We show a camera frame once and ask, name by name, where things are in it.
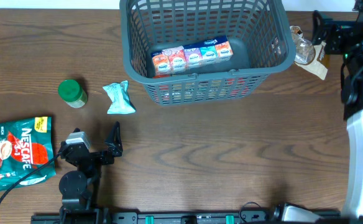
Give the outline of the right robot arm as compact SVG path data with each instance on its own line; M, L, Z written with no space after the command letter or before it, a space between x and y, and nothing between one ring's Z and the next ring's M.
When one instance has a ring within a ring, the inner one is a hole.
M356 21L336 21L313 12L312 43L325 43L328 55L341 55L341 101L349 136L349 177L341 215L363 223L363 0Z

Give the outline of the light green snack packet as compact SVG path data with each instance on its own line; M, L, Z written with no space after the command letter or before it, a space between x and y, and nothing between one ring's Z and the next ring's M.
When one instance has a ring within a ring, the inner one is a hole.
M136 112L127 92L128 86L129 82L127 80L103 86L103 90L111 100L107 114L131 114Z

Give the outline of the beige brown snack bag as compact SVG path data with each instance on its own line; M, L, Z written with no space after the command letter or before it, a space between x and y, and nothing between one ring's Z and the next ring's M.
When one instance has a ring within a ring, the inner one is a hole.
M295 64L325 80L329 67L329 56L325 52L326 42L313 45L304 38L299 26L290 26L290 31L296 47Z

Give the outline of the orange tissue multipack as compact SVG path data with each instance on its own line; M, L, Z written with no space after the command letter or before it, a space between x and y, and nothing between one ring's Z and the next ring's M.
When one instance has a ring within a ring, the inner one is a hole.
M205 65L226 62L234 52L228 38L222 35L194 44L155 51L150 55L155 69L154 78L164 78Z

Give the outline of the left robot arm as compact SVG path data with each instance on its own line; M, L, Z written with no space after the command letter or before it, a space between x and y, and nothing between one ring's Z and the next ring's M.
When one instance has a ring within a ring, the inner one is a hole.
M59 182L62 194L60 223L111 223L107 208L97 205L102 166L111 165L123 153L120 123L115 122L105 140L106 150L91 152L85 132L76 128L60 146L60 157L76 170L67 172Z

